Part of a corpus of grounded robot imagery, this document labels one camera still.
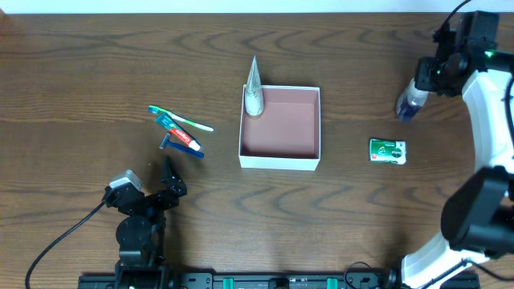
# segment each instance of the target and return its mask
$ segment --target plastic bottle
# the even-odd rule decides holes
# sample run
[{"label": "plastic bottle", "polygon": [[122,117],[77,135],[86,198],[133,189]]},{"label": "plastic bottle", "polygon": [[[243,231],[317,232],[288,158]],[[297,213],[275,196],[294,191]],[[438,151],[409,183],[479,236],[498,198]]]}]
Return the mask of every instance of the plastic bottle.
[{"label": "plastic bottle", "polygon": [[429,92],[418,90],[412,79],[398,99],[396,113],[401,122],[409,122],[423,107],[428,98]]}]

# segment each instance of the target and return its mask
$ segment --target toothpaste tube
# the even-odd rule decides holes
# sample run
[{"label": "toothpaste tube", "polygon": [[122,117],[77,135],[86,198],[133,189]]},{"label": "toothpaste tube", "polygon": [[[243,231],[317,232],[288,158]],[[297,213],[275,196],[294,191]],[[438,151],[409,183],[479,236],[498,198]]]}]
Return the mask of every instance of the toothpaste tube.
[{"label": "toothpaste tube", "polygon": [[407,162],[405,141],[371,139],[369,141],[369,161],[404,165]]},{"label": "toothpaste tube", "polygon": [[166,128],[169,132],[174,134],[180,140],[182,140],[186,145],[195,151],[199,151],[201,146],[200,144],[192,137],[184,128],[181,128],[176,122],[174,122],[167,113],[162,113],[155,119],[155,122]]}]

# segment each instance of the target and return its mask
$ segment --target wooden table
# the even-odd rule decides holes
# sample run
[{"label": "wooden table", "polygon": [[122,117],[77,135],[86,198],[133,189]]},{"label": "wooden table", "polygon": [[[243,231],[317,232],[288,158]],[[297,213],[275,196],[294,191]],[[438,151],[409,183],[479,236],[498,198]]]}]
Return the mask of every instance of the wooden table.
[{"label": "wooden table", "polygon": [[[439,230],[441,209],[473,173],[463,101],[431,97],[411,124],[395,100],[445,14],[15,15],[0,36],[0,287],[88,214],[132,169],[153,193],[165,155],[189,188],[168,216],[180,268],[343,271],[389,265]],[[500,49],[514,51],[502,15]],[[321,88],[314,173],[241,169],[241,89],[253,55],[263,83]],[[216,128],[190,131],[206,159],[160,150],[149,104]],[[368,162],[368,139],[405,140],[406,165]],[[124,215],[103,208],[36,267],[33,288],[76,288],[110,272]],[[507,274],[514,258],[488,267]],[[507,288],[481,275],[486,288]]]}]

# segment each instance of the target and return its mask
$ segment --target small green box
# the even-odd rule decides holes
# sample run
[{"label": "small green box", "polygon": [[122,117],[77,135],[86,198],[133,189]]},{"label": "small green box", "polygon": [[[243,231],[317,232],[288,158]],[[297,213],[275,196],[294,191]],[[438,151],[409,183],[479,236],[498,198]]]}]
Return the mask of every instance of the small green box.
[{"label": "small green box", "polygon": [[369,140],[369,161],[404,165],[407,162],[405,141]]}]

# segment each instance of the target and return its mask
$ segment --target white box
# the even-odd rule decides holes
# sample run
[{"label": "white box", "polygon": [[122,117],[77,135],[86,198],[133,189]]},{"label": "white box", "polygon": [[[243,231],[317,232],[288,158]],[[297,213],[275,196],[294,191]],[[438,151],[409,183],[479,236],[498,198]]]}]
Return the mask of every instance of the white box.
[{"label": "white box", "polygon": [[263,85],[264,112],[255,119],[241,105],[241,168],[313,171],[321,157],[320,89]]}]

